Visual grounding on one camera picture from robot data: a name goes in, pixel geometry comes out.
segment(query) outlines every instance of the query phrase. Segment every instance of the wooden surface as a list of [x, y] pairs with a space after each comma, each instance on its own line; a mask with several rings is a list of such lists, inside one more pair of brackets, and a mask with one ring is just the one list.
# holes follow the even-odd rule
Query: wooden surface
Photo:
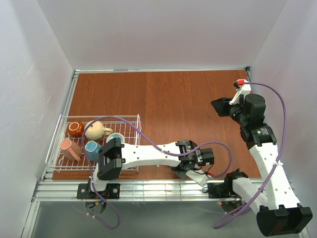
[[[156, 144], [192, 140], [197, 144], [218, 140], [233, 153], [229, 171], [240, 168], [249, 177], [260, 177], [257, 165], [240, 137], [239, 125], [220, 118], [211, 101], [233, 97], [233, 82], [246, 79], [244, 70], [129, 72], [80, 74], [70, 116], [137, 115], [142, 131]], [[145, 139], [141, 144], [148, 145]], [[220, 145], [213, 149], [213, 174], [228, 164], [228, 153]], [[123, 172], [121, 179], [178, 179], [167, 166], [141, 166]], [[54, 172], [53, 179], [87, 179], [88, 172]]]

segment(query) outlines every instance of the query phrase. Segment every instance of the black bracket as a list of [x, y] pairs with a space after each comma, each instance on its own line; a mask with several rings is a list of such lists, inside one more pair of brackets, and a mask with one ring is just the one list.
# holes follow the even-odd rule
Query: black bracket
[[[106, 199], [118, 199], [120, 197], [120, 184], [108, 183], [104, 191], [98, 193], [104, 193]], [[94, 191], [90, 189], [90, 180], [88, 183], [81, 183], [78, 185], [77, 199], [100, 199]]]
[[210, 182], [207, 183], [207, 186], [209, 198], [230, 198], [224, 183], [214, 184], [213, 182]]
[[121, 153], [123, 147], [120, 138], [114, 138], [99, 149], [98, 179], [109, 181], [119, 178], [122, 164], [125, 163]]
[[233, 172], [227, 173], [224, 178], [224, 187], [230, 193], [230, 195], [235, 195], [236, 193], [232, 189], [232, 181], [238, 178], [248, 178], [244, 172], [240, 172], [240, 169], [236, 169]]
[[[181, 140], [175, 145], [179, 147], [179, 152], [181, 154], [187, 153], [197, 147], [197, 144], [191, 140]], [[177, 170], [183, 172], [194, 169], [195, 165], [205, 166], [214, 164], [214, 154], [211, 148], [199, 148], [187, 156], [178, 157], [178, 159], [181, 161], [181, 163], [177, 166]]]

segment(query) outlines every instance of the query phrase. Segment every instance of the cable tie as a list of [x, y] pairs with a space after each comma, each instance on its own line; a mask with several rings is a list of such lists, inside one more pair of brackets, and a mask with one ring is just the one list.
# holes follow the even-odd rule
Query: cable tie
[[273, 165], [276, 165], [276, 166], [281, 165], [281, 166], [283, 166], [283, 163], [282, 162], [274, 162]]

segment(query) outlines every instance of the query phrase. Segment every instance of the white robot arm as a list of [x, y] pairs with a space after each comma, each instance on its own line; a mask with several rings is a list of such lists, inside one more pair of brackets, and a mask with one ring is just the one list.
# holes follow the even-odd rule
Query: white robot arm
[[[312, 211], [301, 205], [288, 182], [283, 164], [276, 162], [276, 138], [271, 127], [264, 123], [264, 98], [250, 94], [250, 85], [245, 82], [246, 80], [238, 80], [234, 83], [237, 93], [233, 98], [220, 98], [211, 104], [219, 116], [229, 116], [240, 124], [241, 137], [255, 159], [263, 181], [267, 179], [273, 166], [276, 166], [265, 185], [266, 196], [260, 193], [250, 204], [257, 215], [262, 234], [298, 234], [312, 219]], [[239, 170], [228, 173], [221, 186], [223, 191], [238, 194], [245, 202], [249, 202], [258, 193], [247, 175]]]
[[[196, 145], [191, 141], [179, 141], [166, 145], [158, 145], [159, 148], [169, 151], [174, 154], [187, 152], [192, 150]], [[202, 151], [206, 152], [207, 156], [200, 155]], [[111, 155], [116, 154], [119, 158], [114, 160]], [[100, 158], [97, 167], [94, 171], [93, 183], [97, 191], [104, 191], [109, 180], [117, 179], [120, 176], [121, 170], [132, 168], [135, 166], [145, 165], [167, 165], [172, 167], [172, 171], [181, 178], [188, 176], [200, 186], [205, 186], [208, 181], [208, 174], [204, 173], [199, 167], [212, 165], [214, 156], [211, 149], [199, 150], [193, 153], [192, 157], [184, 159], [177, 156], [166, 155], [160, 152], [152, 145], [130, 145], [121, 144], [120, 141], [112, 141], [108, 143], [100, 151]]]

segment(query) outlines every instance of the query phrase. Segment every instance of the dish rack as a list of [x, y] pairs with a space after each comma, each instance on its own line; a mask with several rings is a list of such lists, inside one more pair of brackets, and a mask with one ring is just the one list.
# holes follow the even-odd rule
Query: dish rack
[[[62, 154], [60, 150], [60, 143], [64, 139], [70, 139], [75, 141], [79, 146], [81, 146], [81, 138], [75, 138], [68, 134], [67, 128], [68, 125], [74, 121], [81, 121], [83, 125], [86, 125], [88, 122], [100, 118], [102, 116], [80, 116], [80, 117], [65, 117], [60, 115], [58, 118], [58, 122], [53, 134], [53, 138], [49, 147], [49, 151], [46, 157], [46, 164], [48, 167], [52, 168], [54, 171], [88, 171], [89, 166], [86, 161], [86, 157], [84, 154], [81, 155], [81, 162], [77, 161], [70, 161]], [[140, 131], [142, 130], [141, 126], [141, 119], [140, 116], [118, 116], [121, 118], [126, 119], [130, 123], [132, 123], [136, 128]], [[121, 133], [125, 138], [125, 143], [132, 144], [132, 145], [140, 145], [140, 134], [132, 128], [129, 124], [117, 120], [117, 119], [102, 119], [100, 120], [103, 125], [107, 128], [111, 128], [113, 132]], [[104, 145], [106, 143], [107, 136], [99, 142], [99, 144]], [[93, 170], [96, 168], [96, 163], [91, 161], [91, 165]], [[132, 167], [126, 170], [133, 170], [137, 173], [139, 172], [138, 167]]]

